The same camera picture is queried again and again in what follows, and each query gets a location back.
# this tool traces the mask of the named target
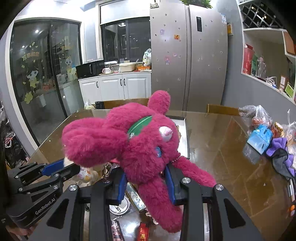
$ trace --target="purple cloth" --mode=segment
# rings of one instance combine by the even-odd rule
[[[286,143],[287,143],[287,138],[284,138],[284,137],[273,138],[271,142],[271,147],[266,151],[266,155],[271,157],[277,149],[279,148],[285,149]]]
[[[289,173],[292,176],[295,176],[295,170],[293,168],[291,168],[291,166],[294,162],[294,155],[289,154],[287,147],[285,147],[285,151],[288,153],[288,158],[287,158],[287,160],[284,161],[284,164],[285,164],[286,168],[288,169]]]

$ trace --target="wooden chair back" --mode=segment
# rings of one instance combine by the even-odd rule
[[[127,100],[109,100],[96,102],[96,109],[112,109],[114,107],[122,106],[127,103],[139,103],[147,106],[149,98],[127,99]]]
[[[237,108],[215,104],[207,104],[207,113],[239,116]]]

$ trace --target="window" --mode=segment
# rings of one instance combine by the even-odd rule
[[[150,18],[130,18],[102,25],[104,60],[141,62],[151,48]]]

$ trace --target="potted plant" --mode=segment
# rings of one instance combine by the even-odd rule
[[[211,0],[181,0],[185,5],[196,5],[205,8],[212,8],[210,1]]]

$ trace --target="microwave oven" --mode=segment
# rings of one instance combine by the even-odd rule
[[[102,73],[103,68],[105,68],[104,60],[78,65],[76,66],[77,78],[82,79],[97,76]]]

